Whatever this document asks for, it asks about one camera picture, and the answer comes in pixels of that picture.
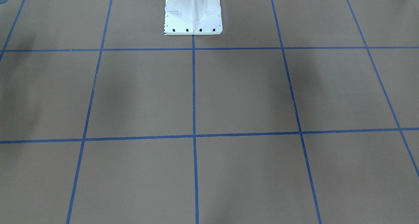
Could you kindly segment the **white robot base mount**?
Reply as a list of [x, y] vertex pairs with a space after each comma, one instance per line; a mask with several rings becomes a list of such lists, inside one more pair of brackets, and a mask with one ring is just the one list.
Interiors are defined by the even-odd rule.
[[220, 0], [165, 0], [164, 35], [219, 35]]

